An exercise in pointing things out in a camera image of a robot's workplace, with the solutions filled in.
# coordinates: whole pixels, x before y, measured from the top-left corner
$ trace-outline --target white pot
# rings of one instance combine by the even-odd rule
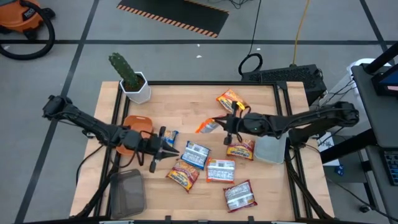
[[[139,91],[136,91],[136,92],[126,91],[122,84],[124,80],[121,80],[119,82],[119,84],[120,84],[120,87],[122,88],[124,94],[126,94],[126,96],[128,96],[131,101],[141,104],[141,103],[147,102],[150,99],[150,86],[148,85],[148,81],[145,78],[144,74],[142,74],[142,72],[136,72],[136,74],[141,76],[145,81],[144,85],[141,87],[141,89]]]

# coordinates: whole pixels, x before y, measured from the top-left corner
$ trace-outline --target floor mat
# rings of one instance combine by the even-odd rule
[[[216,38],[228,11],[190,0],[122,0],[118,9]]]

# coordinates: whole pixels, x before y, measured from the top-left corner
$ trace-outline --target wooden table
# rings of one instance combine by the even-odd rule
[[[103,82],[99,93],[95,117],[106,123],[111,122],[117,88],[117,82]],[[189,140],[210,148],[212,150],[211,157],[223,159],[226,157],[226,146],[223,145],[226,132],[222,128],[218,128],[210,134],[195,134],[195,130],[207,118],[226,114],[226,110],[216,101],[216,97],[228,88],[232,88],[243,97],[252,107],[252,111],[262,114],[277,114],[271,86],[219,85],[152,86],[150,101],[143,105],[131,103],[129,114],[150,117],[155,131],[158,131],[161,126],[166,126],[169,130],[179,131],[180,134],[177,136],[175,148],[181,154]],[[307,111],[308,105],[303,84],[288,83],[288,88],[293,114]],[[282,107],[285,109],[283,100],[281,101]],[[123,109],[121,108],[119,112],[118,124],[120,124]],[[256,137],[243,134],[243,138],[255,139]],[[308,143],[317,146],[315,141]],[[88,140],[85,156],[93,152],[98,146],[97,140]],[[325,211],[333,216],[319,153],[308,148],[301,149],[301,152],[308,189]],[[105,150],[102,149],[88,159],[81,168],[71,215],[77,214],[97,190],[104,154]],[[121,164],[125,164],[128,160],[128,157],[123,157]],[[198,180],[188,194],[178,183],[165,178],[168,171],[176,163],[176,158],[160,161],[154,174],[149,173],[151,156],[146,155],[145,160],[146,163],[142,167],[138,166],[137,161],[134,160],[129,167],[123,169],[136,168],[144,176],[147,210],[140,215],[131,217],[132,219],[164,220],[166,215],[171,215],[173,220],[247,220],[248,216],[253,216],[256,221],[294,220],[288,175],[284,164],[273,165],[235,158],[235,183],[239,184],[250,179],[258,206],[228,213],[223,187],[232,186],[231,184],[207,183],[206,173],[201,171]],[[297,192],[301,205],[301,216],[304,217],[302,194],[298,188]],[[106,208],[108,191],[103,197],[101,214],[104,214]]]

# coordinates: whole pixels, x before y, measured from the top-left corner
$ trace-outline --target orange vacuum cleaner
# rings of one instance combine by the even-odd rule
[[[37,38],[37,30],[45,24],[49,30],[49,40],[38,52],[25,55],[12,54],[0,47],[0,54],[16,59],[31,60],[47,54],[54,45],[55,32],[50,19],[55,13],[50,8],[41,9],[36,0],[0,0],[0,33],[23,33],[28,40]]]

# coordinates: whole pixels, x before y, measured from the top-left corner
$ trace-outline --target cactus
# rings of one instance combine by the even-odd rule
[[[124,80],[125,89],[137,91],[141,88],[138,75],[134,73],[134,70],[122,55],[119,53],[113,53],[109,56],[109,61],[114,69],[119,73],[120,77]]]

